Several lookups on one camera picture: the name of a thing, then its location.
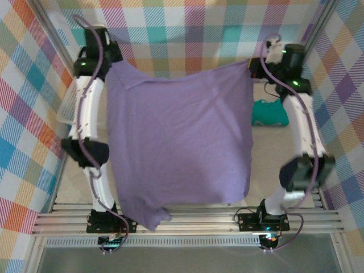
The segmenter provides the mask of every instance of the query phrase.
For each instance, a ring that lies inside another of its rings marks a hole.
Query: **vent grille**
[[[257,246],[258,235],[234,236],[142,236],[129,237],[126,247],[213,247]],[[49,237],[46,247],[97,247],[97,237]]]

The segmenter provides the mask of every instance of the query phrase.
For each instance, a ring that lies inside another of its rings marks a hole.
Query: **floor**
[[[268,85],[267,90],[274,93],[274,86]],[[263,84],[254,85],[255,100],[265,99],[275,101],[276,98],[264,92]],[[105,118],[100,113],[99,121]],[[107,142],[105,130],[99,130],[99,139]],[[293,144],[290,127],[253,127],[253,163],[248,196],[239,205],[257,206],[262,199],[274,193],[279,185],[278,175],[280,167],[293,157]],[[114,179],[110,164],[107,165],[111,193],[117,200]],[[57,194],[58,203],[91,204],[92,196],[88,181],[81,168],[67,158]],[[314,207],[312,198],[307,198],[303,207]]]

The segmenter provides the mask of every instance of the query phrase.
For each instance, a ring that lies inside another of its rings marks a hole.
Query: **plaid wall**
[[[72,19],[76,13],[106,24],[124,58],[138,69],[179,77],[257,56],[272,32],[285,42],[306,40],[325,0],[42,2],[73,57],[84,45],[82,29]]]
[[[341,0],[307,61],[316,121],[337,160],[325,196],[364,268],[364,0]]]
[[[0,272],[13,273],[59,173],[56,112],[72,78],[26,0],[0,7]]]

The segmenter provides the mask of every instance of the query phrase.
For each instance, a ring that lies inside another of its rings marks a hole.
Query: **teal object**
[[[280,99],[275,102],[254,102],[251,124],[255,126],[287,126],[288,116]]]

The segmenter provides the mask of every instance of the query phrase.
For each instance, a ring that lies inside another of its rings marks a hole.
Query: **purple cloth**
[[[155,230],[167,205],[242,200],[253,103],[246,61],[172,80],[113,64],[107,133],[124,215]]]

